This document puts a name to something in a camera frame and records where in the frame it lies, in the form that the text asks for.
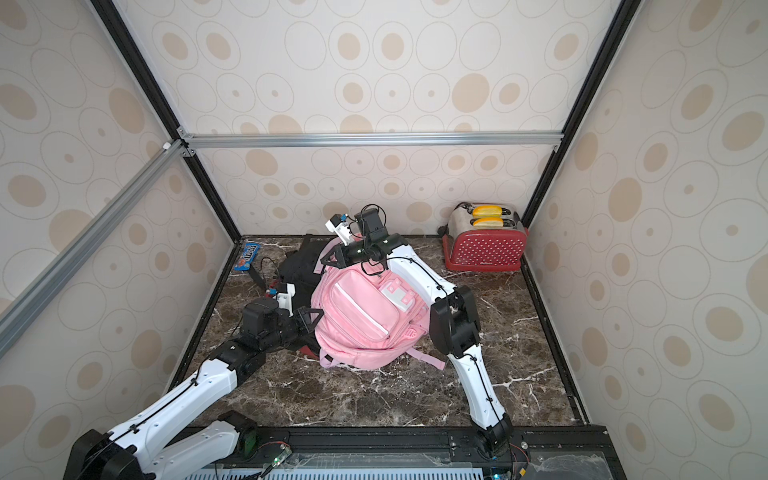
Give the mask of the black backpack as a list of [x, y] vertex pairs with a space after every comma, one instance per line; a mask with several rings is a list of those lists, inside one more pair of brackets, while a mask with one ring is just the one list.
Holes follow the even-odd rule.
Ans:
[[264, 293], [270, 290], [283, 293], [289, 284], [293, 285], [292, 308], [310, 307], [311, 296], [325, 269], [319, 262], [321, 253], [329, 243], [329, 239], [306, 235], [299, 248], [287, 251], [280, 263], [269, 256], [253, 260], [248, 275]]

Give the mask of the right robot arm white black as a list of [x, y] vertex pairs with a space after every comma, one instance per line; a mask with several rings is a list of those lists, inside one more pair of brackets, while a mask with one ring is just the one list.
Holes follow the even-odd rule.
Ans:
[[326, 227], [337, 238], [315, 266], [321, 280], [312, 296], [324, 312], [315, 332], [321, 364], [376, 370], [408, 354], [443, 369], [444, 362], [415, 347], [428, 336], [458, 374], [483, 454], [507, 449], [512, 423], [485, 367], [472, 291], [442, 278], [401, 235], [388, 232], [377, 205], [335, 214]]

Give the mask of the red backpack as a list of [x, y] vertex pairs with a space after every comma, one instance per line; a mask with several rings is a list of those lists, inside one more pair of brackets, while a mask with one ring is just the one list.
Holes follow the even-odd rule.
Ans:
[[320, 346], [316, 342], [303, 342], [298, 351], [314, 360], [318, 360], [320, 357]]

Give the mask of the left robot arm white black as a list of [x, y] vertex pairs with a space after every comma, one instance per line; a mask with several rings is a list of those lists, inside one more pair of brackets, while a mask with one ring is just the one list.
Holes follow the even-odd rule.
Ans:
[[309, 307], [290, 312], [273, 298], [251, 302], [238, 333], [214, 349], [188, 379], [109, 432], [91, 429], [83, 434], [72, 446], [65, 478], [183, 479], [233, 453], [253, 456], [258, 427], [235, 411], [184, 439], [177, 436], [253, 376], [268, 354], [306, 345], [323, 315]]

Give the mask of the pink backpack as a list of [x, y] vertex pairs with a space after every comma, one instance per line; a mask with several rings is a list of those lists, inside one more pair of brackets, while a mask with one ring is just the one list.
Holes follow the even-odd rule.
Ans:
[[361, 263], [336, 268], [323, 261], [342, 245], [340, 239], [328, 242], [314, 267], [320, 281], [311, 306], [323, 311], [314, 330], [320, 364], [377, 370], [408, 354], [444, 369], [443, 361], [415, 345], [429, 332], [431, 305], [456, 285], [440, 277], [408, 244], [387, 255], [386, 267]]

